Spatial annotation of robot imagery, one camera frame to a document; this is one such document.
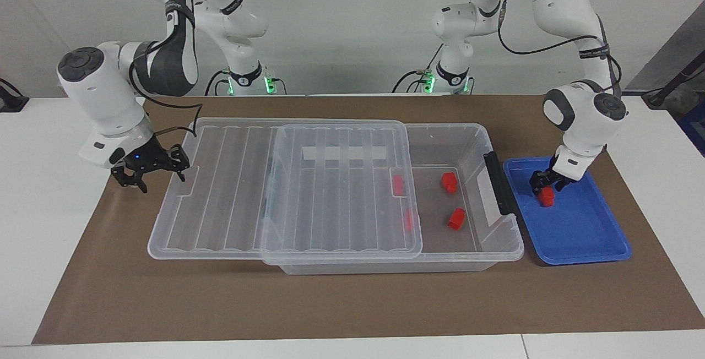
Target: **black handle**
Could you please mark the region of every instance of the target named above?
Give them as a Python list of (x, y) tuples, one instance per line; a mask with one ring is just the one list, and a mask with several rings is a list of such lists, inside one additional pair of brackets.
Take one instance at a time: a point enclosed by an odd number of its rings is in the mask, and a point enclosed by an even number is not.
[(484, 154), (484, 158), (487, 172), (489, 173), (489, 180), (494, 190), (494, 196), (497, 198), (499, 213), (503, 216), (509, 213), (518, 215), (519, 209), (516, 199), (512, 193), (512, 188), (509, 186), (507, 176), (504, 174), (502, 164), (499, 162), (497, 153), (492, 151), (491, 153)]

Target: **black velcro strap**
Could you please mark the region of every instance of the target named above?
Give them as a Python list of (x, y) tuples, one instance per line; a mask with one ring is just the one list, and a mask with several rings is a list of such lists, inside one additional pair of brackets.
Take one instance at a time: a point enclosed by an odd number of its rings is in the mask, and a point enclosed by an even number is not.
[(239, 86), (245, 87), (252, 86), (252, 83), (254, 83), (254, 81), (257, 80), (260, 75), (262, 75), (262, 64), (259, 63), (259, 61), (257, 62), (257, 68), (255, 68), (252, 73), (240, 75), (237, 73), (233, 73), (232, 71), (230, 72), (230, 76), (232, 77), (232, 79), (234, 79)]
[(174, 0), (169, 0), (166, 2), (166, 5), (164, 5), (164, 8), (166, 10), (166, 15), (169, 15), (169, 13), (172, 13), (175, 10), (181, 13), (182, 15), (186, 16), (186, 19), (190, 20), (191, 23), (194, 24), (193, 12), (186, 8), (186, 6), (181, 5), (180, 3)]
[(226, 6), (225, 8), (223, 8), (221, 10), (221, 13), (223, 13), (225, 15), (230, 15), (231, 13), (235, 12), (235, 10), (237, 10), (242, 5), (242, 1), (244, 1), (244, 0), (232, 0), (230, 5)]
[(581, 59), (590, 58), (604, 58), (610, 54), (610, 45), (601, 46), (600, 48), (595, 48), (594, 50), (580, 51)]
[(468, 68), (468, 70), (466, 70), (465, 73), (462, 74), (453, 74), (443, 69), (441, 67), (441, 63), (439, 62), (436, 66), (436, 71), (438, 72), (438, 76), (443, 78), (443, 80), (448, 81), (448, 85), (458, 86), (463, 83), (463, 80), (465, 80), (466, 77), (468, 77), (468, 71), (470, 71), (470, 69)]

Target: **green light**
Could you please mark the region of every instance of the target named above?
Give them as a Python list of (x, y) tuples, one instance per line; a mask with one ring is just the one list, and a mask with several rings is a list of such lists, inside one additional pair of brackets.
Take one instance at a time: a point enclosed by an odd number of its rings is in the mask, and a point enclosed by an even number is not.
[(264, 77), (264, 86), (267, 88), (267, 95), (271, 95), (272, 93), (276, 93), (276, 85), (272, 83), (272, 79), (269, 77)]
[(431, 75), (426, 81), (426, 86), (424, 86), (425, 93), (433, 93), (433, 86), (436, 85), (436, 77)]

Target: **plastic lid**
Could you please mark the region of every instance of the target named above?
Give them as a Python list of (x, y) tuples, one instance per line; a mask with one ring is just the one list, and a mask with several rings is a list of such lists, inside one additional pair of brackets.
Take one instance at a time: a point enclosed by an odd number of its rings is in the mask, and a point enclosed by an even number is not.
[(398, 121), (277, 130), (262, 230), (268, 264), (421, 253), (409, 143)]

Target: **transparent storage box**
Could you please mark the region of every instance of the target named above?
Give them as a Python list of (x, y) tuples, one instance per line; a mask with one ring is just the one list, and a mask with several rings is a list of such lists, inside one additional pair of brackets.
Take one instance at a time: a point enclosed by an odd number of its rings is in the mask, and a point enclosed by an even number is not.
[[(288, 274), (482, 271), (521, 258), (474, 124), (204, 118), (149, 240), (156, 259), (261, 259)], [(441, 175), (457, 174), (448, 194)], [(467, 219), (448, 228), (456, 208)]]

